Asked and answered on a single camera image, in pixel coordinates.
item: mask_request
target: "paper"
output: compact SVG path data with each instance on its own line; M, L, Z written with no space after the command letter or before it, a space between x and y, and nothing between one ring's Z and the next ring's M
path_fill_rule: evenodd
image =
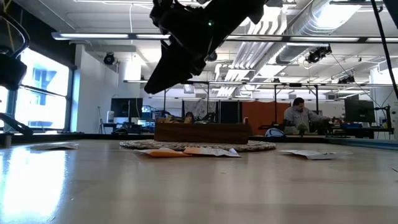
M187 157L191 155L184 154L183 152L177 152L173 149L169 149L166 147L162 147L160 149L145 149L145 150L137 150L135 149L134 152L141 152L146 153L153 157Z
M317 152L308 150L281 150L279 152L286 152L291 154L296 154L300 156L305 156L307 159L336 159L341 156L352 155L352 152Z
M30 150L61 150L61 149L78 149L79 144L73 142L58 142L37 144L30 147Z
M213 149L205 147L186 147L184 153L205 156L241 157L233 148L227 151L224 149Z

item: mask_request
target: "wooden box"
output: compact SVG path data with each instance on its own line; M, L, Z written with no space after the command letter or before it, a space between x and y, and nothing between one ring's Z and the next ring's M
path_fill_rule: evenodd
M248 124L155 124L155 140L165 142L247 144L250 133Z

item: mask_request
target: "round mat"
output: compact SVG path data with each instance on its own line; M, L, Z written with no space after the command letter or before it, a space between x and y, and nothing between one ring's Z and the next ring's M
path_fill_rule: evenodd
M120 146L129 149L160 149L167 147L176 151L184 151L185 147L212 147L230 150L234 148L237 152L252 152L275 149L275 143L262 141L249 141L247 144L223 144L223 143L202 143L202 142L160 142L155 140L135 140L119 143Z

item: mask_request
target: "man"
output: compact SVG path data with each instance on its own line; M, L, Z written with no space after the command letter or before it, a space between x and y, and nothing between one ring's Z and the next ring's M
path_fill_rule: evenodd
M307 127L306 132L310 131L310 121L321 122L328 121L330 118L320 116L304 107L304 99L296 98L293 101L293 106L285 110L285 134L298 134L297 130L300 124Z

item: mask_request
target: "glass window pane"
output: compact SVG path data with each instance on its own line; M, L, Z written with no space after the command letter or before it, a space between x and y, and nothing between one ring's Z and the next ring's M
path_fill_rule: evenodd
M21 61L27 65L23 85L66 96L68 92L69 68L31 49L21 54Z
M0 86L0 113L5 113L7 109L8 90ZM0 120L0 128L4 127L4 122Z
M67 101L62 96L51 96L19 89L15 118L31 128L63 129Z

